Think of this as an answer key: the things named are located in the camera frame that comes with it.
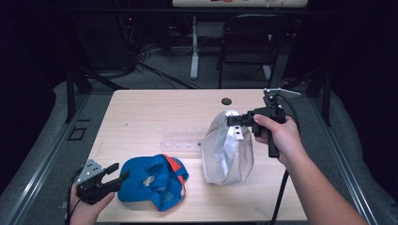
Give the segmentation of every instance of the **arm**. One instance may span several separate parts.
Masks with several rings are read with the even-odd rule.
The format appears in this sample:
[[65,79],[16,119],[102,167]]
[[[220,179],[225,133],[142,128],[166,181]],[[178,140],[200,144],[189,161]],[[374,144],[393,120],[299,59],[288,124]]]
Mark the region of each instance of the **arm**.
[[105,198],[101,201],[91,205],[82,201],[79,201],[79,197],[76,194],[77,184],[73,184],[71,194],[70,194],[70,209],[71,212],[76,205],[76,208],[73,211],[73,214],[70,219],[71,225],[88,225],[95,224],[97,218],[99,217],[100,211],[104,209],[114,198],[115,193],[109,193]]
[[[279,161],[289,171],[301,205],[310,224],[367,224],[358,211],[334,188],[308,157],[294,120],[278,124],[268,117],[255,115],[254,121],[271,130],[280,150]],[[267,132],[256,138],[268,143]]]

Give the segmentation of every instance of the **small black object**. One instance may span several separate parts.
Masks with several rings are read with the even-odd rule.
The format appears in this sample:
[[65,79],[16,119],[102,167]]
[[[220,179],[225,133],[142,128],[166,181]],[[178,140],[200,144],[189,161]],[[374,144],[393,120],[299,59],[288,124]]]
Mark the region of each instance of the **small black object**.
[[[260,125],[254,122],[255,114],[262,114],[271,118],[272,120],[283,124],[286,122],[284,109],[278,105],[277,99],[274,95],[272,95],[267,89],[264,92],[264,102],[267,107],[254,109],[253,111],[248,111],[247,114],[242,115],[234,115],[227,117],[227,126],[243,126],[243,127],[252,127],[252,133],[254,137],[261,137],[262,128]],[[268,131],[268,156],[270,158],[278,158],[279,150],[275,146],[275,143],[272,140],[272,133]]]
[[118,163],[104,169],[97,162],[89,159],[78,179],[77,196],[85,203],[94,204],[110,192],[119,191],[122,182],[129,178],[130,171],[124,172],[115,180],[102,184],[102,178],[105,174],[111,174],[117,169],[119,169]]
[[231,98],[225,97],[222,99],[222,105],[231,105],[231,104],[232,104]]

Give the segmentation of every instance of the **silver bag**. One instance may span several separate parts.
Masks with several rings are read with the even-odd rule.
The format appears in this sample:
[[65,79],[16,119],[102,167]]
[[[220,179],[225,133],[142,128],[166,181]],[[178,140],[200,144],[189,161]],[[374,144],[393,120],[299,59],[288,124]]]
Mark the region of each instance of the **silver bag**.
[[230,115],[238,113],[223,111],[214,118],[201,145],[205,179],[218,186],[244,181],[254,164],[252,134],[247,127],[228,127]]

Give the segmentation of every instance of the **gripper handle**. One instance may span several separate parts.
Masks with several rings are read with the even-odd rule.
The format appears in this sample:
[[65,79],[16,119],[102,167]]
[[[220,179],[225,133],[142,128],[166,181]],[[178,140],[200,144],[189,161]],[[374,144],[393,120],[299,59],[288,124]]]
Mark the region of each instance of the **gripper handle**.
[[279,157],[279,150],[272,139],[272,132],[270,130],[268,130],[268,156],[270,158]]

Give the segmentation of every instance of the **tabletop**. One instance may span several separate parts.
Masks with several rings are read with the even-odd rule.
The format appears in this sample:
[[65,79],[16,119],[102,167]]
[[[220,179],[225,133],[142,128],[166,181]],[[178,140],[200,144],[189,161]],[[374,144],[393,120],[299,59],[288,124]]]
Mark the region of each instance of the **tabletop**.
[[[264,107],[263,95],[262,89],[114,92],[89,158],[103,167],[115,162],[121,167],[130,158],[163,153],[179,158],[190,177],[186,183],[186,198],[165,212],[158,212],[150,201],[121,202],[114,198],[100,213],[98,222],[271,220],[284,166],[277,159],[268,157],[266,145],[253,141],[254,165],[249,177],[222,187],[205,181],[200,148],[164,148],[164,142],[173,136],[165,130],[182,130],[179,136],[184,137],[187,137],[187,130],[206,132],[214,117],[223,110],[233,109],[243,114]],[[223,98],[230,98],[232,104],[223,105]],[[203,133],[197,132],[194,136],[200,135]],[[118,176],[119,171],[116,171],[106,175],[103,182]],[[306,220],[290,178],[278,220]]]

